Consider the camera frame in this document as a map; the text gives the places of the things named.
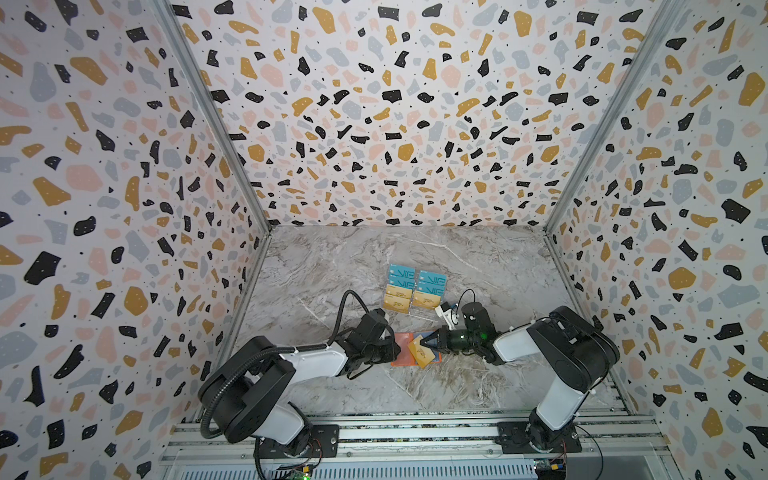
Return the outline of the orange card holder wallet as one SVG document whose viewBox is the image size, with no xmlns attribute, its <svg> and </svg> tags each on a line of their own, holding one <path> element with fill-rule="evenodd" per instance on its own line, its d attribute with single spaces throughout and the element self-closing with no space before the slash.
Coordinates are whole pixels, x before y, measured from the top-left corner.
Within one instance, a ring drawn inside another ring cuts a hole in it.
<svg viewBox="0 0 768 480">
<path fill-rule="evenodd" d="M 408 350 L 408 344 L 414 339 L 415 336 L 421 335 L 422 332 L 398 332 L 395 334 L 396 345 L 400 348 L 400 353 L 396 356 L 396 359 L 391 363 L 392 367 L 415 367 L 418 366 Z M 438 364 L 442 361 L 442 354 L 438 351 L 434 351 L 436 360 L 431 364 Z"/>
</svg>

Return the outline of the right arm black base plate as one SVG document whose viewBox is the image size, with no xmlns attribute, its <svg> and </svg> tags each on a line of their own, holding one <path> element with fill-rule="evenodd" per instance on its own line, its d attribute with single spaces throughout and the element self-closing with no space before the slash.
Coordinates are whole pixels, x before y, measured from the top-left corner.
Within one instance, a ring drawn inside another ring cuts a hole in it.
<svg viewBox="0 0 768 480">
<path fill-rule="evenodd" d="M 572 424 L 550 430 L 544 423 L 499 422 L 494 442 L 504 454 L 580 453 L 582 445 Z"/>
</svg>

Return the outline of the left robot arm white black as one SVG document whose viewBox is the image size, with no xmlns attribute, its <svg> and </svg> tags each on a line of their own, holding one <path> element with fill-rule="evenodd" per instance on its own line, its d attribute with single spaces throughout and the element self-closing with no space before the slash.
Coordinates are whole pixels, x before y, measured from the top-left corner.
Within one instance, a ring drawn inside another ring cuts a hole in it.
<svg viewBox="0 0 768 480">
<path fill-rule="evenodd" d="M 200 433 L 232 444 L 260 437 L 295 457 L 313 441 L 313 425 L 292 402 L 281 400 L 288 387 L 315 378 L 354 380 L 375 365 L 393 362 L 399 353 L 381 308 L 364 313 L 357 326 L 328 343 L 277 346 L 264 336 L 254 337 L 201 387 Z"/>
</svg>

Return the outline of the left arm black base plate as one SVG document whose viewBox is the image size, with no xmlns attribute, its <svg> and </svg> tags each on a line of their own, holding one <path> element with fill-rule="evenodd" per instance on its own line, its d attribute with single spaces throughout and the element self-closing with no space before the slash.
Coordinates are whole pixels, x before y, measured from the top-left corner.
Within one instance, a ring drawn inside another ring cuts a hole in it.
<svg viewBox="0 0 768 480">
<path fill-rule="evenodd" d="M 259 446 L 254 448 L 254 454 L 259 454 L 261 459 L 335 458 L 339 446 L 339 432 L 338 424 L 312 425 L 301 430 L 287 445 L 272 439 L 262 440 Z"/>
</svg>

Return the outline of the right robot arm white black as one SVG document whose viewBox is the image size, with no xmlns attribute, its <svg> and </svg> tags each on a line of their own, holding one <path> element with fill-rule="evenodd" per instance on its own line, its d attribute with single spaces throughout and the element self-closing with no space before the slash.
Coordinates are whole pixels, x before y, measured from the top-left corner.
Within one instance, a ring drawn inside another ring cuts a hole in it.
<svg viewBox="0 0 768 480">
<path fill-rule="evenodd" d="M 501 427 L 497 443 L 515 451 L 548 453 L 566 445 L 574 419 L 589 394 L 620 359 L 615 343 L 567 306 L 506 332 L 498 330 L 485 307 L 471 302 L 459 309 L 464 326 L 442 326 L 420 345 L 442 354 L 469 354 L 492 365 L 540 354 L 555 373 L 547 393 L 525 423 Z"/>
</svg>

